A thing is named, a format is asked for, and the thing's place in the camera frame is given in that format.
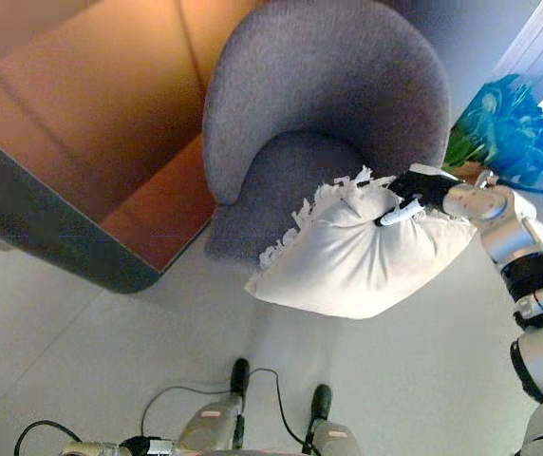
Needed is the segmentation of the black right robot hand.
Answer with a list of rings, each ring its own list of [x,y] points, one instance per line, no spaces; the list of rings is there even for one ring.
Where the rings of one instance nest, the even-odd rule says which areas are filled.
[[[410,219],[426,208],[443,211],[443,201],[449,191],[462,184],[456,177],[439,168],[414,163],[387,185],[399,198],[396,207],[374,220],[376,226],[391,226]]]

